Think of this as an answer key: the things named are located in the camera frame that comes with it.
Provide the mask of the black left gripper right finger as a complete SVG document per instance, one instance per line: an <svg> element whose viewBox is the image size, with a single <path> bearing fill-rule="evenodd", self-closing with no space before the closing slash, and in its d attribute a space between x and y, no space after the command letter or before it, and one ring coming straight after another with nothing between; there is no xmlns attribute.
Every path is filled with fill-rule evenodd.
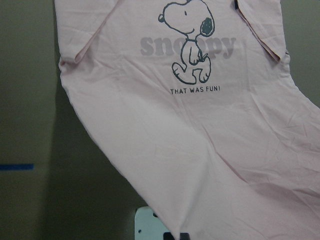
<svg viewBox="0 0 320 240"><path fill-rule="evenodd" d="M190 240L190 235L187 232L181 232L179 235L179 240Z"/></svg>

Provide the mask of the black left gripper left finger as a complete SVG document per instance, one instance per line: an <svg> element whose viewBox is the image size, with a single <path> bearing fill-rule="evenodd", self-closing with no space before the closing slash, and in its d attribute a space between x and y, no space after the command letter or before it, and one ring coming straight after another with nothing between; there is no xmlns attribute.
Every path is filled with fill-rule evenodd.
<svg viewBox="0 0 320 240"><path fill-rule="evenodd" d="M164 232L163 233L163 240L175 240L173 235L170 232Z"/></svg>

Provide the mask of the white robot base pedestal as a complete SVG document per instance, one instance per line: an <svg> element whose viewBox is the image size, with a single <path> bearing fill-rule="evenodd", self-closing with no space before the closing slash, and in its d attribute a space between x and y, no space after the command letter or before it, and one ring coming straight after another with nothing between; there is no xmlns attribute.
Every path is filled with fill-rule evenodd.
<svg viewBox="0 0 320 240"><path fill-rule="evenodd" d="M154 211L143 206L136 210L134 216L135 240L163 240L163 233L170 232Z"/></svg>

